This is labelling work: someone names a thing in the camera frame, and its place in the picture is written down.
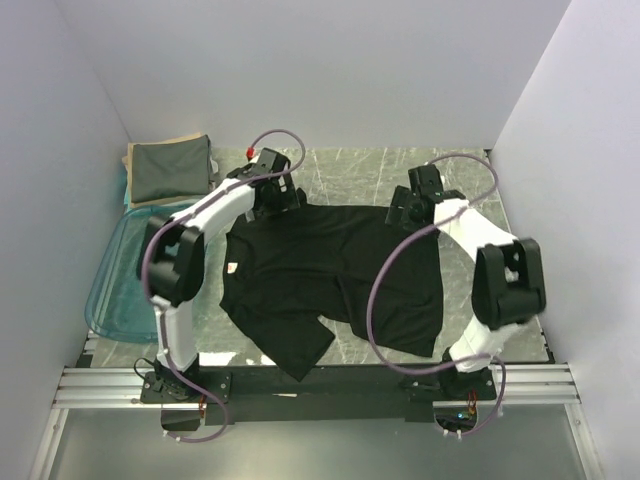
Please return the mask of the black t-shirt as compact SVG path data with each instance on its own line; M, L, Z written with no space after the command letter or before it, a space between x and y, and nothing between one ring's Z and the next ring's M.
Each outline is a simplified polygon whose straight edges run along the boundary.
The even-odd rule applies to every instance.
M226 235L220 305L286 374L302 380L326 353L325 317L364 339L373 282L407 231L376 206L304 205L281 215L239 217ZM394 261L374 302L377 345L428 357L443 324L438 238L418 239Z

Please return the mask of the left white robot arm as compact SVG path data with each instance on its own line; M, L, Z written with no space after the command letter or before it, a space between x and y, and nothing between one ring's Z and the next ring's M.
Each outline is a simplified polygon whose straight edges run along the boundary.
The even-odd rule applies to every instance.
M205 277L208 243L237 217L251 220L299 206L292 172L299 167L284 154L263 148L210 194L164 220L147 224L138 277L154 309L157 361L172 369L164 389L176 401L193 399L200 388L192 306Z

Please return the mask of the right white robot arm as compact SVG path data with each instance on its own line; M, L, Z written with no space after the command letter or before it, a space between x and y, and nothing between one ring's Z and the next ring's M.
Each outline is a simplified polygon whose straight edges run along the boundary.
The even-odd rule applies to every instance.
M431 224L474 261L473 316L448 349L456 364L441 371L444 395L460 399L474 386L472 373L486 368L522 325L546 308L539 244L496 226L457 190L446 190L435 165L408 171L409 185L395 188L385 223L411 233Z

